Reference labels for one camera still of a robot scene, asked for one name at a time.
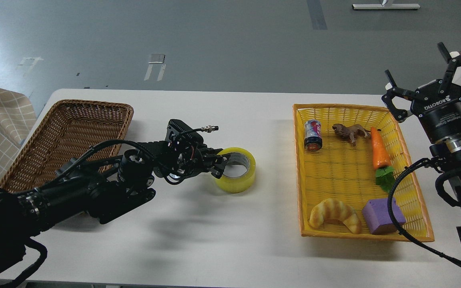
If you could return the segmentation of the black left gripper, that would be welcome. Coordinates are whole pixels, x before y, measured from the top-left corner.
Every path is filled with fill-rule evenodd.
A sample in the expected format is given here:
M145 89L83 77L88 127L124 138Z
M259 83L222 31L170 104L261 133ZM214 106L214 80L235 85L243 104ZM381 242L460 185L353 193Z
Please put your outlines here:
M212 158L229 158L230 153L224 149L213 149L207 145L177 147L177 178L192 178L201 173L211 173L220 179L228 161L213 161Z

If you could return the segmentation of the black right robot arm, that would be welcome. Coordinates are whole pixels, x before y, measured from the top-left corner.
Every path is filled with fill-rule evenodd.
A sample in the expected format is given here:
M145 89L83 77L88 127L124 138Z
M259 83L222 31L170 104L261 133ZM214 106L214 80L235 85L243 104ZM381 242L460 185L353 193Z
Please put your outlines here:
M397 186L405 177L423 166L432 167L439 173L434 183L437 195L451 207L459 207L461 210L461 55L452 56L442 42L437 47L447 63L441 79L412 91L398 87L391 73L385 71L391 88L386 90L382 101L399 123L409 116L417 117L431 143L432 153L432 158L418 160L406 167L395 179L388 193L387 211L400 235L461 268L461 260L430 248L409 234L392 210ZM456 231L461 243L461 226Z

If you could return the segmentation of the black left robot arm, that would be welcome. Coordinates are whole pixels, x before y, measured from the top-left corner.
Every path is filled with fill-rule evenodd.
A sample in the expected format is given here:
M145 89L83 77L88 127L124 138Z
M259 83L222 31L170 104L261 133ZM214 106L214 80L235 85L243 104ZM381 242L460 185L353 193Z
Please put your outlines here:
M151 201L156 177L171 185L201 173L223 177L231 154L209 148L201 136L218 129L192 129L181 120L170 120L165 140L106 140L71 158L56 178L40 187L17 193L0 188L0 273L21 262L27 248L39 253L33 264L2 286L16 288L40 268L48 251L33 237L66 219L87 212L107 224Z

